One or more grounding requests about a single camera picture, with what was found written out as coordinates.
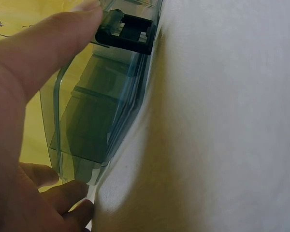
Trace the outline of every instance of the white surface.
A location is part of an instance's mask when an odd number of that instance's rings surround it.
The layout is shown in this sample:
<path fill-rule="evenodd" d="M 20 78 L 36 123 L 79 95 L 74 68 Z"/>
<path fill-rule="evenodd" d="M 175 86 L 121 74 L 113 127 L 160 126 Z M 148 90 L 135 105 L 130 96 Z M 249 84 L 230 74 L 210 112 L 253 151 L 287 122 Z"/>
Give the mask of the white surface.
<path fill-rule="evenodd" d="M 165 0 L 96 232 L 290 231 L 290 0 Z"/>

